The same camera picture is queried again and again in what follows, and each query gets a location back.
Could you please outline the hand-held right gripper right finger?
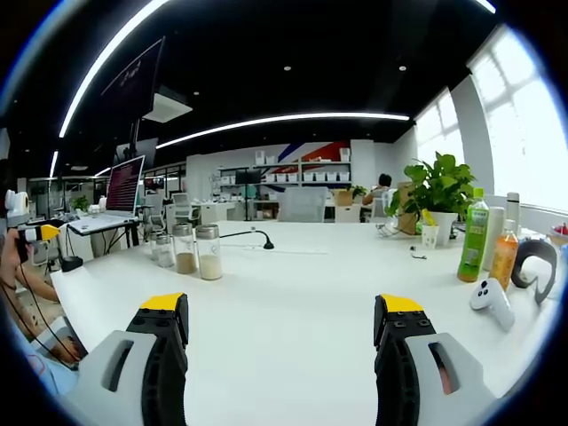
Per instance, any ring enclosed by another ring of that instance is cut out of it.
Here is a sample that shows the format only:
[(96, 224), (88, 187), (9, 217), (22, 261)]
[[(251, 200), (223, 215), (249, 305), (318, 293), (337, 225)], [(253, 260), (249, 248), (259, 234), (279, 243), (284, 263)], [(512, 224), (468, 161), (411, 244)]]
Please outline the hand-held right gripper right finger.
[(377, 425), (479, 425), (497, 398), (482, 365), (411, 299), (375, 297)]

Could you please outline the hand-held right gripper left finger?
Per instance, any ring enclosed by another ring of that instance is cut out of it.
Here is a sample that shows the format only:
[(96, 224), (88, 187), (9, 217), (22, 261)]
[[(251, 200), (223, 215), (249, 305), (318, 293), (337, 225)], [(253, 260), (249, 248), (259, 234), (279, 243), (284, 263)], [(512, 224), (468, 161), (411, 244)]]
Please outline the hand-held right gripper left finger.
[(151, 297), (79, 363), (66, 411), (79, 425), (185, 425), (188, 341), (187, 295)]

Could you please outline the person's left hand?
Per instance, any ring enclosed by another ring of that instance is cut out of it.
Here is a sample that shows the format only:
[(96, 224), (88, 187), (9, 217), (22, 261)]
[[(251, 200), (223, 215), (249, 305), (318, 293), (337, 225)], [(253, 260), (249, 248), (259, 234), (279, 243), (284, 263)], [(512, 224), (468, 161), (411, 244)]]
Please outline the person's left hand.
[(20, 232), (17, 229), (9, 229), (4, 237), (4, 247), (1, 254), (1, 271), (14, 274), (21, 265), (18, 242)]

